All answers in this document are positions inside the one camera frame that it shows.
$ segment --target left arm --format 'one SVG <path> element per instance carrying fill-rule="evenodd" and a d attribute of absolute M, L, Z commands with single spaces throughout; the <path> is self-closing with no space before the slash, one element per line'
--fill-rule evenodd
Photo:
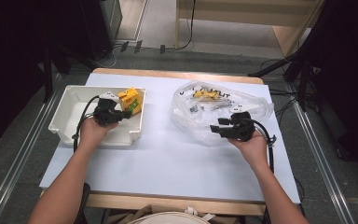
<path fill-rule="evenodd" d="M 86 119 L 80 130 L 80 143 L 66 166 L 37 202 L 28 223 L 74 223 L 83 194 L 89 160 L 106 134 L 118 123 L 98 125 Z"/>

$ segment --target forearm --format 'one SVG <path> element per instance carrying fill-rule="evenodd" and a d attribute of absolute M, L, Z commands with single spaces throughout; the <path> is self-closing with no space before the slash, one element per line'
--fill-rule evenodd
<path fill-rule="evenodd" d="M 284 192 L 267 165 L 255 168 L 272 224 L 309 223 Z"/>
<path fill-rule="evenodd" d="M 90 152 L 78 148 L 36 204 L 29 223 L 74 223 L 81 203 Z"/>

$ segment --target clear plastic bag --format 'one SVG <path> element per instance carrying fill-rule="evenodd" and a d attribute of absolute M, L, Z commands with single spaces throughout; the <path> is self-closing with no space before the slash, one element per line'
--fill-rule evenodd
<path fill-rule="evenodd" d="M 212 133 L 210 125 L 219 125 L 219 118 L 229 119 L 238 106 L 259 122 L 269 118 L 274 109 L 264 98 L 190 81 L 173 94 L 172 119 L 183 132 L 205 145 L 214 145 L 221 139 L 219 134 Z"/>

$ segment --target right arm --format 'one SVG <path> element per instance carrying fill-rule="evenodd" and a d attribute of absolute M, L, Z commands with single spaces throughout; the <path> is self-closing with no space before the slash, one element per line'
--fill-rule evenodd
<path fill-rule="evenodd" d="M 228 139 L 228 142 L 241 151 L 242 156 L 249 162 L 255 172 L 266 200 L 271 222 L 273 224 L 309 223 L 292 203 L 275 175 L 269 169 L 265 137 L 259 132 L 254 132 L 252 139 L 247 142 L 241 142 L 236 139 Z"/>

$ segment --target hand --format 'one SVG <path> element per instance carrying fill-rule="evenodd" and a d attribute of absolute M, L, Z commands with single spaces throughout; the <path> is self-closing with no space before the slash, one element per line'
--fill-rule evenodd
<path fill-rule="evenodd" d="M 103 141 L 106 134 L 117 126 L 118 122 L 101 126 L 95 118 L 85 119 L 80 128 L 79 146 L 94 150 Z"/>
<path fill-rule="evenodd" d="M 257 167 L 269 166 L 267 162 L 267 140 L 258 131 L 254 131 L 252 138 L 247 142 L 228 138 L 228 142 L 237 147 L 242 156 L 248 161 L 252 169 Z"/>

